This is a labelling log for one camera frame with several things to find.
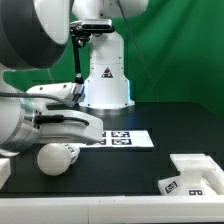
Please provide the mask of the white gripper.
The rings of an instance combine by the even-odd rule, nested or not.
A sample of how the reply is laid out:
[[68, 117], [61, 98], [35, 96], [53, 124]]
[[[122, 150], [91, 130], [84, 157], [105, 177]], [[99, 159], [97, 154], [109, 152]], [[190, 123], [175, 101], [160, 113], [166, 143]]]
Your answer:
[[103, 121], [74, 108], [84, 98], [84, 85], [66, 82], [37, 85], [26, 91], [39, 111], [34, 124], [45, 143], [95, 143], [102, 139]]

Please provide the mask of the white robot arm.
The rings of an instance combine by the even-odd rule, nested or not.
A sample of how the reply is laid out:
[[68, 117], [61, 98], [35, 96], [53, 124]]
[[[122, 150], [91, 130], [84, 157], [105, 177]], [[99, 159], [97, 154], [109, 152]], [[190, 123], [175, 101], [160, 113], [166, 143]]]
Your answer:
[[[74, 109], [132, 106], [124, 75], [124, 41], [114, 18], [142, 14], [149, 0], [0, 0], [0, 155], [14, 156], [36, 143], [102, 139], [103, 121]], [[26, 92], [4, 80], [7, 71], [49, 69], [67, 45], [90, 44], [90, 75]]]

